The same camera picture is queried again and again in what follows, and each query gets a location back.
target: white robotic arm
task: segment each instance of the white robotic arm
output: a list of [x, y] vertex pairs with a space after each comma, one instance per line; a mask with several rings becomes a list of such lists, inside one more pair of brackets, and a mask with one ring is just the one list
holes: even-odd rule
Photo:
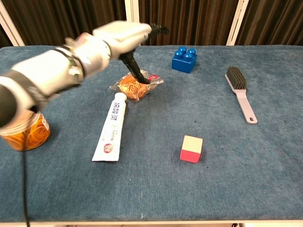
[[149, 83], [133, 58], [135, 48], [149, 37], [168, 33], [163, 26], [114, 21], [81, 34], [76, 40], [22, 61], [0, 77], [0, 128], [24, 109], [41, 110], [49, 98], [79, 85], [104, 70], [111, 59], [121, 59], [142, 83]]

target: brush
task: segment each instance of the brush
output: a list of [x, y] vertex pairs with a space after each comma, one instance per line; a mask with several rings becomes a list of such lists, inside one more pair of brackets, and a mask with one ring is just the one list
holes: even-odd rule
[[246, 122], [248, 124], [256, 124], [258, 122], [257, 118], [246, 97], [246, 79], [240, 69], [237, 67], [229, 67], [225, 74], [225, 78], [231, 87], [232, 92], [237, 96]]

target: brown curtain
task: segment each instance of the brown curtain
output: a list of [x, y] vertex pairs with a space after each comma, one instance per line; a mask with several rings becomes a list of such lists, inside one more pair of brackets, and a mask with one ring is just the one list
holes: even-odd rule
[[2, 26], [0, 26], [0, 48], [4, 46], [12, 46], [12, 43], [6, 35]]
[[139, 0], [140, 22], [166, 25], [147, 45], [226, 45], [238, 0]]
[[237, 45], [303, 45], [303, 0], [250, 0]]
[[122, 0], [2, 0], [25, 45], [61, 45], [65, 37], [126, 20]]

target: jar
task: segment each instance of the jar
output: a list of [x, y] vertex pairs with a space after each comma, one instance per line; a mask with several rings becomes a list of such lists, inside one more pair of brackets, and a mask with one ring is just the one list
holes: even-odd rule
[[51, 131], [43, 114], [25, 110], [9, 126], [0, 130], [0, 136], [14, 149], [22, 151], [39, 147]]

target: packaged bread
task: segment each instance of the packaged bread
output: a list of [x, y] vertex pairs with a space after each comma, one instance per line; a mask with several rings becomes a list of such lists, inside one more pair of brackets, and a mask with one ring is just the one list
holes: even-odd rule
[[139, 101], [147, 93], [155, 89], [158, 84], [164, 82], [162, 78], [155, 74], [149, 74], [143, 70], [141, 70], [141, 73], [151, 82], [150, 84], [139, 83], [129, 72], [109, 88], [116, 92], [124, 93], [129, 99]]

